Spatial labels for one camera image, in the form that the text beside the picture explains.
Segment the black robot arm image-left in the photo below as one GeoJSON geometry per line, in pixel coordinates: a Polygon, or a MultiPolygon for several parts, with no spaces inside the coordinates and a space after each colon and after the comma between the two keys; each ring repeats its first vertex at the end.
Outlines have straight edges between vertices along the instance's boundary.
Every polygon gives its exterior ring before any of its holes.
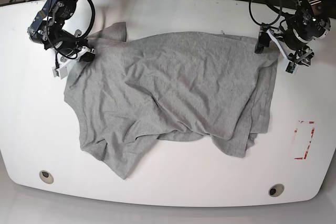
{"type": "Polygon", "coordinates": [[[92,0],[86,1],[91,9],[91,18],[83,34],[73,35],[63,30],[65,21],[73,16],[78,0],[47,0],[27,29],[31,41],[44,45],[45,50],[53,49],[56,57],[92,62],[95,52],[89,47],[87,36],[93,28],[96,9],[92,0]]]}

